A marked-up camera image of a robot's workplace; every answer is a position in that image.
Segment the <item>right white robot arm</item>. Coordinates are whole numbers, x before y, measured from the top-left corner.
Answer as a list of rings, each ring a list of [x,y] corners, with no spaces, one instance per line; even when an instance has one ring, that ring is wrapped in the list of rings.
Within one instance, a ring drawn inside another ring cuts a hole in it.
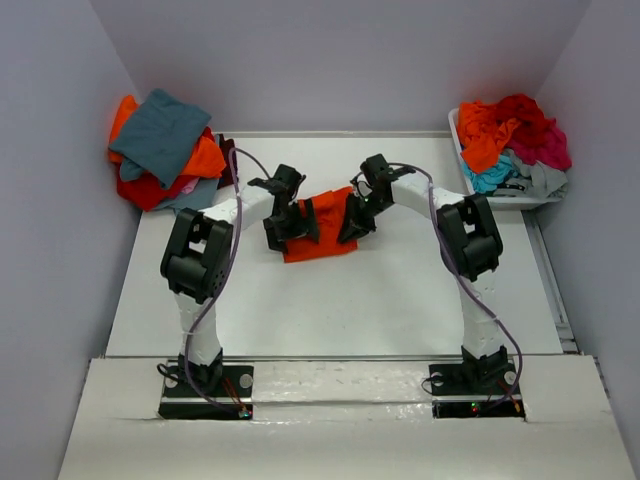
[[[427,172],[391,164],[381,154],[367,158],[351,184],[354,191],[347,196],[339,243],[374,232],[375,217],[394,205],[432,223],[444,266],[458,284],[463,315],[462,361],[430,375],[438,382],[433,392],[487,391],[510,368],[499,322],[490,307],[504,246],[487,198],[437,188]]]

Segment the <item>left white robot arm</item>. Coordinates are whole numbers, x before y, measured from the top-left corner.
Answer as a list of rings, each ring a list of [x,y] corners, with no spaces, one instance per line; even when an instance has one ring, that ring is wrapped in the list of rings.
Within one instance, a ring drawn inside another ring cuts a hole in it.
[[[280,253],[294,239],[319,241],[312,202],[296,201],[304,180],[281,164],[271,177],[236,187],[233,199],[207,211],[184,209],[176,217],[160,273],[178,305],[183,341],[177,370],[163,374],[203,398],[219,388],[223,376],[215,302],[230,278],[243,230],[261,222],[268,247]]]

